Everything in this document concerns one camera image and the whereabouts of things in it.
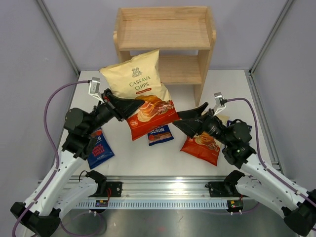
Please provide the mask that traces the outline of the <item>cassava chips bag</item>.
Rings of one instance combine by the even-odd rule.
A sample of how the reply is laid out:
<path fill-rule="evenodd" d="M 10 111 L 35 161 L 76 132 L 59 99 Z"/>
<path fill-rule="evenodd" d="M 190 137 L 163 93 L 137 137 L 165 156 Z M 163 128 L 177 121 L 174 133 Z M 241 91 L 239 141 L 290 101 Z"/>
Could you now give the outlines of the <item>cassava chips bag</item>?
<path fill-rule="evenodd" d="M 194 138 L 187 137 L 180 151 L 217 166 L 218 157 L 223 147 L 221 142 L 203 132 Z"/>
<path fill-rule="evenodd" d="M 113 95 L 145 101 L 127 119 L 133 141 L 179 119 L 171 95 L 161 83 L 158 60 L 159 49 L 155 49 L 99 70 Z"/>

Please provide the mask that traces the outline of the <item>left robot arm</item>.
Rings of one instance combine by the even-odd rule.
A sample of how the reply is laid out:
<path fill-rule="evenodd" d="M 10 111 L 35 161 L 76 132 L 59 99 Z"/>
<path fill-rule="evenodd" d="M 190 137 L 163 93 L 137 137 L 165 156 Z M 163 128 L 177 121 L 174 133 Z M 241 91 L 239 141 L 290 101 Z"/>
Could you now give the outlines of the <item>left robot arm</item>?
<path fill-rule="evenodd" d="M 63 217 L 82 199 L 102 196 L 107 190 L 107 179 L 97 171 L 88 172 L 67 195 L 59 197 L 59 194 L 92 153 L 97 141 L 92 133 L 113 118 L 127 120 L 144 103 L 141 99 L 118 98 L 106 89 L 92 112 L 79 108 L 68 110 L 64 123 L 68 135 L 62 149 L 55 152 L 54 165 L 35 191 L 24 202 L 12 205 L 10 211 L 17 219 L 15 224 L 22 224 L 39 237 L 50 237 Z"/>

